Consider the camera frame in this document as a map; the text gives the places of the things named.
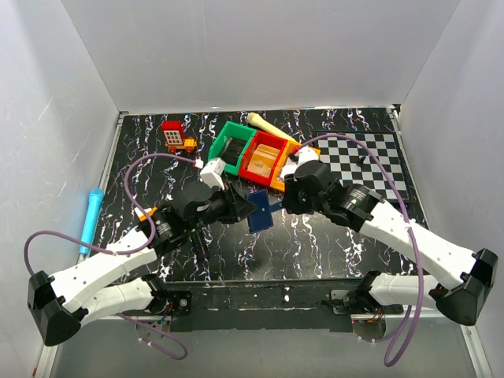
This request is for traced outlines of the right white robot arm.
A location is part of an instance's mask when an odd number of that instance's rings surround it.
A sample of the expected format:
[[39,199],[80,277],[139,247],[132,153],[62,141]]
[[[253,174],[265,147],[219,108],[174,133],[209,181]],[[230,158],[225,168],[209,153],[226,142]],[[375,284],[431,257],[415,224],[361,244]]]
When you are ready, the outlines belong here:
[[473,326],[495,283],[497,255],[453,244],[401,214],[375,191],[343,186],[328,165],[313,160],[281,173],[283,207],[292,214],[319,213],[333,224],[381,242],[417,264],[427,276],[369,272],[341,298],[343,306],[374,313],[383,306],[437,309],[455,323]]

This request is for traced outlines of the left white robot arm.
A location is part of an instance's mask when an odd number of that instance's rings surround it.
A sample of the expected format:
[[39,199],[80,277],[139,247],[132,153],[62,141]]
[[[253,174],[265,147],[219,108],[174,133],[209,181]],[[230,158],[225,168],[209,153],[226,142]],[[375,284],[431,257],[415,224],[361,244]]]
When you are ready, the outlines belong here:
[[110,244],[111,254],[97,253],[52,275],[37,272],[28,281],[28,309],[44,344],[56,346],[92,321],[129,310],[152,315],[184,312],[180,302],[190,301],[191,294],[169,290],[152,274],[123,284],[116,281],[194,242],[202,226],[238,223],[256,208],[230,183],[209,188],[196,182],[173,203],[152,209],[122,239]]

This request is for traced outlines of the navy blue card holder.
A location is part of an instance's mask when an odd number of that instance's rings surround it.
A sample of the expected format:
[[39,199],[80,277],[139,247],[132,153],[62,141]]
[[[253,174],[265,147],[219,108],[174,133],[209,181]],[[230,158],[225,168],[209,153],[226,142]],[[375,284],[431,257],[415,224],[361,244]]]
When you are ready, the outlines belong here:
[[255,234],[271,228],[273,226],[272,214],[282,210],[282,202],[271,204],[266,189],[249,193],[246,195],[246,199],[256,205],[256,210],[247,217],[249,233]]

